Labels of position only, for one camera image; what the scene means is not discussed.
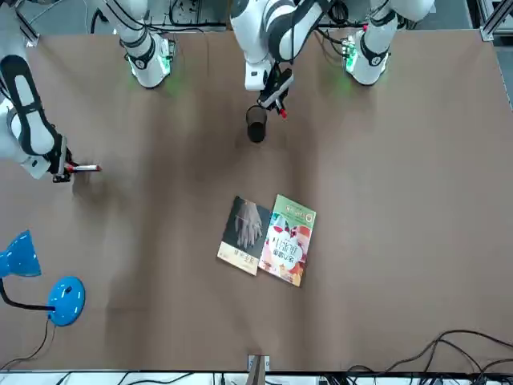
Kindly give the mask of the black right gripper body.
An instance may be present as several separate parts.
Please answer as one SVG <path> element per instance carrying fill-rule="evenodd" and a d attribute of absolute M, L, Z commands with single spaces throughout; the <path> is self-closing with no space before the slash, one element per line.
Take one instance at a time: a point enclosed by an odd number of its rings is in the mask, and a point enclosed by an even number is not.
<path fill-rule="evenodd" d="M 67 138 L 63 135 L 57 135 L 54 147 L 46 154 L 46 159 L 50 163 L 48 172 L 52 175 L 63 175 L 66 162 L 66 153 L 70 150 L 67 147 Z"/>

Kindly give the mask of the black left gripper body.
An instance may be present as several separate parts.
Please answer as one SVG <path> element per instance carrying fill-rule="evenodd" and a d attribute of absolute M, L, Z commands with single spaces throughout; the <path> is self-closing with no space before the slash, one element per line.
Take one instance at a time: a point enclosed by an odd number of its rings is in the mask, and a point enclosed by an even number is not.
<path fill-rule="evenodd" d="M 280 67 L 273 67 L 265 81 L 264 90 L 260 93 L 260 99 L 276 99 L 292 81 L 293 71 L 291 68 L 281 70 Z"/>

